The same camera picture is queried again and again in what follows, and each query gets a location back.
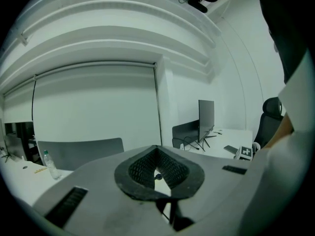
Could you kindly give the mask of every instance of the person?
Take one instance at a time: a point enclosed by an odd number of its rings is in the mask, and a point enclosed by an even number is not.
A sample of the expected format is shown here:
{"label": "person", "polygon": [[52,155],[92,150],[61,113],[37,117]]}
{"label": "person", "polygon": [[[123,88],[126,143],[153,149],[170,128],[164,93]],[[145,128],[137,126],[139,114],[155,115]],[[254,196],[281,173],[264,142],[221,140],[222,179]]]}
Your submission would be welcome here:
{"label": "person", "polygon": [[[298,67],[308,47],[307,37],[303,35],[303,31],[306,31],[300,26],[303,19],[301,14],[308,9],[305,1],[307,0],[260,0],[262,14],[282,61],[285,84]],[[271,148],[292,131],[292,123],[286,114],[264,149]]]}

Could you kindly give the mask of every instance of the black office chair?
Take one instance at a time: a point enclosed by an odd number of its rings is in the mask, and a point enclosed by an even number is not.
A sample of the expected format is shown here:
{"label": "black office chair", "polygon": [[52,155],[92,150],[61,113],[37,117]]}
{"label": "black office chair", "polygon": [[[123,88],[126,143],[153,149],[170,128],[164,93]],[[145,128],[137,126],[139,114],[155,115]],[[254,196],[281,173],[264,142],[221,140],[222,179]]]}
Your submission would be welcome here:
{"label": "black office chair", "polygon": [[263,114],[260,118],[259,130],[254,142],[263,148],[274,136],[283,119],[282,103],[278,97],[266,100],[262,106]]}

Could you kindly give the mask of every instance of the plastic water bottle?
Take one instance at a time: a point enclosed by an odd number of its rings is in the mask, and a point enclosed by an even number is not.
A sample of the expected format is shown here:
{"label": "plastic water bottle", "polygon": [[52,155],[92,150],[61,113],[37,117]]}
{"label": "plastic water bottle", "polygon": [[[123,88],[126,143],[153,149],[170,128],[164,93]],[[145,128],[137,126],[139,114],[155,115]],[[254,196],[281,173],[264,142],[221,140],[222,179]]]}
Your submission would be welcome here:
{"label": "plastic water bottle", "polygon": [[46,163],[47,168],[49,169],[50,175],[53,177],[54,180],[60,179],[61,175],[56,169],[53,159],[48,154],[48,151],[44,151],[44,161]]}

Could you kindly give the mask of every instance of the white desk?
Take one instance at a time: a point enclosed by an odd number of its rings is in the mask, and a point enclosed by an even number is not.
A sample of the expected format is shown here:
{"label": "white desk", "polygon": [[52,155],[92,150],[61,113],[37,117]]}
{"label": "white desk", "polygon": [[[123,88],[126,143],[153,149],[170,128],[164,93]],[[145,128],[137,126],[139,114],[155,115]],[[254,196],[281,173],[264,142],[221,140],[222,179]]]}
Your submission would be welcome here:
{"label": "white desk", "polygon": [[[11,194],[25,201],[30,206],[50,187],[59,180],[54,180],[49,170],[34,173],[37,170],[45,168],[44,166],[34,164],[30,161],[22,161],[11,158],[5,163],[5,158],[0,158],[0,170],[4,181]],[[72,171],[59,170],[62,178],[72,173]]]}
{"label": "white desk", "polygon": [[208,136],[216,137],[206,138],[206,141],[210,145],[210,148],[207,146],[206,142],[204,142],[203,148],[205,152],[198,146],[198,144],[194,142],[191,144],[197,148],[200,148],[200,150],[196,150],[193,147],[191,147],[189,150],[190,145],[186,145],[185,149],[198,154],[233,159],[234,155],[227,150],[224,150],[225,146],[230,145],[237,149],[240,146],[245,146],[248,148],[252,147],[252,131],[250,130],[215,128],[214,131],[211,132]]}

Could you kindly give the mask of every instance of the black sleeve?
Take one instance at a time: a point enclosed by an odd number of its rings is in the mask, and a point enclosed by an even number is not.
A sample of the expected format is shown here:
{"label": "black sleeve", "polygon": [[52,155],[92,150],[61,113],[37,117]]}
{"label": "black sleeve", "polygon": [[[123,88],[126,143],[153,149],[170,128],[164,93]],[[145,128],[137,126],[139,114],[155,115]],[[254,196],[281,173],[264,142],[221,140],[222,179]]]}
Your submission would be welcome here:
{"label": "black sleeve", "polygon": [[262,14],[282,61],[284,83],[290,79],[307,50],[303,29],[300,28],[304,20],[301,12],[308,6],[303,1],[260,0]]}

